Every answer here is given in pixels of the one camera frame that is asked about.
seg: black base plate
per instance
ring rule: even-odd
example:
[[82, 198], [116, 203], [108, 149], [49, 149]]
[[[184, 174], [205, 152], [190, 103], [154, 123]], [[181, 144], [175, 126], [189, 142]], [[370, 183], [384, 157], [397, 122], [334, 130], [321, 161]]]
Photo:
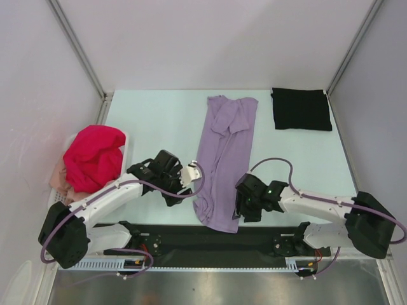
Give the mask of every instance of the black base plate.
[[[155, 267], [284, 268], [285, 257], [315, 256], [315, 250], [310, 247], [302, 255], [276, 253], [274, 241], [281, 240], [282, 234], [294, 234], [297, 227], [240, 227], [237, 234], [228, 234], [203, 226], [135, 226], [141, 233], [150, 235], [141, 236], [148, 248], [151, 248], [150, 240], [159, 239], [158, 248], [149, 249], [155, 252], [151, 253], [155, 256]], [[323, 256], [331, 255], [328, 248], [321, 252]]]

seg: white enclosure wall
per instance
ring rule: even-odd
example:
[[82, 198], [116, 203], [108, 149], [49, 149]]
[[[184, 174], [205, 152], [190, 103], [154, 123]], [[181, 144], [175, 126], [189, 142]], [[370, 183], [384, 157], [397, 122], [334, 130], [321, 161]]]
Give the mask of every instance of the white enclosure wall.
[[0, 41], [0, 296], [30, 304], [44, 268], [37, 238], [48, 180], [65, 139], [94, 122], [100, 99], [46, 1], [1, 1]]
[[[407, 224], [407, 1], [389, 0], [332, 95], [361, 188]], [[391, 248], [407, 283], [407, 244]]]
[[60, 0], [103, 87], [327, 88], [373, 0]]

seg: metal floor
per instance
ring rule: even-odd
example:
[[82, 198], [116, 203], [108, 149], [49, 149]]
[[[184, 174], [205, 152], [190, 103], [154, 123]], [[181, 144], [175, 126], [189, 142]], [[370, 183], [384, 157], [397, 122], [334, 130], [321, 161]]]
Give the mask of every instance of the metal floor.
[[48, 305], [389, 304], [375, 260], [340, 260], [316, 281], [292, 273], [147, 272], [62, 288], [95, 274], [59, 271]]

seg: white basket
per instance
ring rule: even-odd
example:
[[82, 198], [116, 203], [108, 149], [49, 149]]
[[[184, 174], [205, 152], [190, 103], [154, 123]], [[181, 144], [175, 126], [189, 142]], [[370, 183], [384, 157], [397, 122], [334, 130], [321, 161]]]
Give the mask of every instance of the white basket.
[[[127, 160], [127, 151], [128, 151], [128, 134], [123, 132], [126, 136], [125, 145], [120, 147], [121, 152], [123, 153], [123, 161], [121, 162], [121, 172], [120, 175], [123, 175], [126, 171], [126, 160]], [[71, 135], [64, 143], [64, 152], [68, 150], [69, 146], [71, 146], [72, 142], [76, 138], [78, 134], [75, 133]], [[61, 201], [65, 202], [66, 197], [58, 192], [56, 189], [51, 189], [50, 198], [48, 199], [48, 208], [50, 208], [54, 203]]]

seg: purple shirt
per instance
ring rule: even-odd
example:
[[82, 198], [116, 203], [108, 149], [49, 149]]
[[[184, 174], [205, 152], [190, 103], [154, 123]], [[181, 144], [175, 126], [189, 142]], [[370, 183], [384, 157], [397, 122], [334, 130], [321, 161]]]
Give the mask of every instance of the purple shirt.
[[257, 104], [251, 97], [208, 98], [197, 156], [206, 180], [193, 206], [200, 222], [211, 229], [237, 232], [235, 184], [249, 170]]

